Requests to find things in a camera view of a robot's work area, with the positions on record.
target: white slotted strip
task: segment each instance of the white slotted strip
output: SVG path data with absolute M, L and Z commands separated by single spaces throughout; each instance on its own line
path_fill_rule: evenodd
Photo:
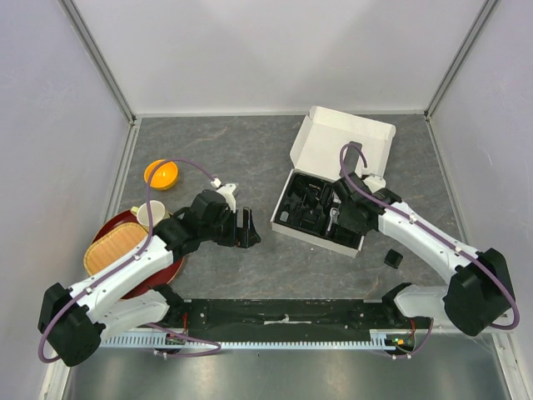
M 211 348 L 212 346 L 188 342 L 186 344 L 166 344 L 164 332 L 131 331 L 108 339 L 103 348 Z M 394 350 L 394 346 L 385 345 L 385 333 L 371 332 L 370 342 L 220 342 L 222 348 L 238 350 Z

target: gray floor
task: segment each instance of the gray floor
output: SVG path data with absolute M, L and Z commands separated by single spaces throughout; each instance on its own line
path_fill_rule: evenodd
M 396 125 L 386 170 L 388 187 L 445 232 L 458 236 L 441 171 L 422 116 L 376 116 Z M 379 298 L 401 282 L 440 283 L 410 251 L 377 232 L 356 259 L 274 233 L 268 221 L 291 169 L 289 151 L 302 117 L 185 117 L 144 119 L 122 196 L 122 209 L 144 203 L 144 168 L 158 158 L 194 159 L 225 182 L 241 185 L 263 242 L 248 250 L 202 244 L 174 281 L 185 298 Z M 178 184 L 155 192 L 170 210 L 208 188 L 191 167 Z M 390 248 L 404 255 L 386 267 Z M 75 367 L 68 399 L 469 399 L 508 393 L 487 337 L 434 334 L 410 361 L 368 352 L 225 352 L 168 360 L 135 350 L 100 349 Z
M 421 115 L 374 116 L 396 125 L 386 169 L 387 186 L 420 215 L 458 237 L 441 171 Z M 361 254 L 349 258 L 273 232 L 269 220 L 292 168 L 289 152 L 302 116 L 179 117 L 142 120 L 121 209 L 145 202 L 142 178 L 159 158 L 185 157 L 223 182 L 237 182 L 238 206 L 249 206 L 262 243 L 248 250 L 203 243 L 172 286 L 185 298 L 380 298 L 398 283 L 441 283 L 412 252 L 371 232 Z M 178 184 L 154 192 L 169 210 L 191 204 L 209 188 L 201 172 L 180 165 Z M 399 270 L 383 259 L 391 248 L 404 255 Z

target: item inside box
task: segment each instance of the item inside box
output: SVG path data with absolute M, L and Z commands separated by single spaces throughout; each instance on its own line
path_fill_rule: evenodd
M 330 182 L 295 172 L 274 222 L 342 246 L 359 248 L 361 235 L 336 225 L 340 205 Z

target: white box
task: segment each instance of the white box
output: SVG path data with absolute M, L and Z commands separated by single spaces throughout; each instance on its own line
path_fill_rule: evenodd
M 344 246 L 330 239 L 313 236 L 275 222 L 276 214 L 294 173 L 320 178 L 329 183 L 339 179 L 341 171 L 339 152 L 342 146 L 348 142 L 362 145 L 362 151 L 368 163 L 367 167 L 363 167 L 362 160 L 358 160 L 355 169 L 357 175 L 375 174 L 382 177 L 391 150 L 392 138 L 395 134 L 396 127 L 389 123 L 356 117 L 323 107 L 313 107 L 309 116 L 305 117 L 292 145 L 290 154 L 294 168 L 289 173 L 276 209 L 272 214 L 272 230 L 337 253 L 355 257 L 361 251 L 363 237 L 357 248 Z

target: orange bowl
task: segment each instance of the orange bowl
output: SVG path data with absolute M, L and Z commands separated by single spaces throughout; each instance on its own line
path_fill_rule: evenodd
M 144 170 L 144 182 L 148 182 L 148 178 L 153 169 L 162 161 L 164 161 L 164 159 L 154 161 Z M 167 162 L 166 164 L 161 165 L 156 173 L 154 173 L 152 181 L 150 182 L 150 187 L 156 190 L 170 189 L 176 184 L 178 175 L 179 170 L 177 169 L 177 165 L 174 162 Z

